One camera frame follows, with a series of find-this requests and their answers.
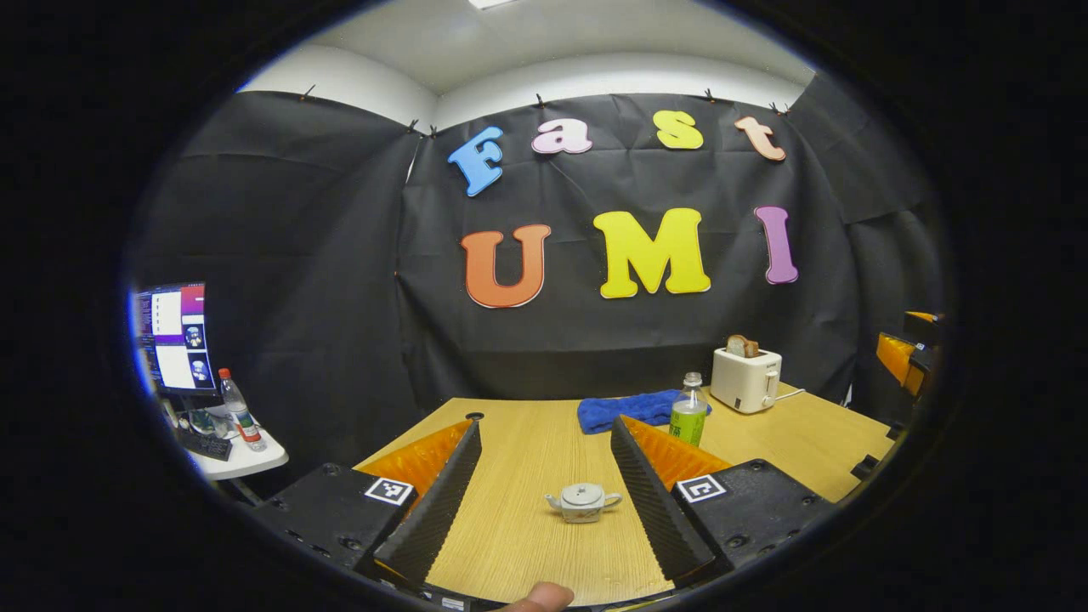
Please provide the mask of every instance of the blue towel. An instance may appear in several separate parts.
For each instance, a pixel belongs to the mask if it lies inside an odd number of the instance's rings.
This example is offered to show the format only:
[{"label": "blue towel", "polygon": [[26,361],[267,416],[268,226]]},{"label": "blue towel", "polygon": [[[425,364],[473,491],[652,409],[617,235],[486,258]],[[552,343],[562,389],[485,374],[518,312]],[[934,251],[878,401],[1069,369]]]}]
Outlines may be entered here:
[{"label": "blue towel", "polygon": [[[665,425],[672,415],[672,400],[678,391],[658,391],[618,400],[582,400],[578,404],[578,423],[583,433],[601,433],[611,429],[619,415],[627,415],[647,425]],[[706,414],[712,408],[707,406]]]}]

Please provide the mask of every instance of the toast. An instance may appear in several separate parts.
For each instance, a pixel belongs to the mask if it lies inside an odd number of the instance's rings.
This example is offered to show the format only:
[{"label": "toast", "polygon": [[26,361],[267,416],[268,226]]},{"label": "toast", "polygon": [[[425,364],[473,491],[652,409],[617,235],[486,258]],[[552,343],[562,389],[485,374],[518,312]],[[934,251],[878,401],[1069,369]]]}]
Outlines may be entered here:
[{"label": "toast", "polygon": [[726,339],[726,352],[751,359],[759,354],[759,343],[734,333]]}]

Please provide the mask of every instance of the human thumb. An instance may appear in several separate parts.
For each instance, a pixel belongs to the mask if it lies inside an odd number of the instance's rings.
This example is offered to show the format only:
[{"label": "human thumb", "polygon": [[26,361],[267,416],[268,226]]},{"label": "human thumb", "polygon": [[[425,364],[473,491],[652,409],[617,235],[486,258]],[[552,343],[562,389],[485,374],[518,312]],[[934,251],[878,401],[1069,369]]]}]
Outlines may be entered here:
[{"label": "human thumb", "polygon": [[536,583],[529,595],[496,612],[560,612],[574,601],[574,591],[555,583]]}]

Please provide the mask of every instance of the computer monitor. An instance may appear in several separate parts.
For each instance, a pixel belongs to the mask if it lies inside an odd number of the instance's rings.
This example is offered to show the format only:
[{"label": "computer monitor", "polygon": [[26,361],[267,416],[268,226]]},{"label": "computer monitor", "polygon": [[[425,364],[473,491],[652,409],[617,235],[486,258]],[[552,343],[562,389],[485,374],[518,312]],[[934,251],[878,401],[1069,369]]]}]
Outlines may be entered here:
[{"label": "computer monitor", "polygon": [[205,284],[153,286],[134,297],[139,352],[158,391],[219,395],[205,327]]}]

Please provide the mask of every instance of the ceiling light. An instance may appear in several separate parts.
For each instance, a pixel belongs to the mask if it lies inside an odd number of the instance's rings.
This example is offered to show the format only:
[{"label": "ceiling light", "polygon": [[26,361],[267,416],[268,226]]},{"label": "ceiling light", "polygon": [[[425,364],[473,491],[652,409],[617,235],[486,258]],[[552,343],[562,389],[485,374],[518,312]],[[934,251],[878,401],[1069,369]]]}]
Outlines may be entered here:
[{"label": "ceiling light", "polygon": [[498,7],[499,4],[506,4],[507,2],[512,2],[514,0],[469,0],[469,3],[477,9],[490,9],[492,7]]}]

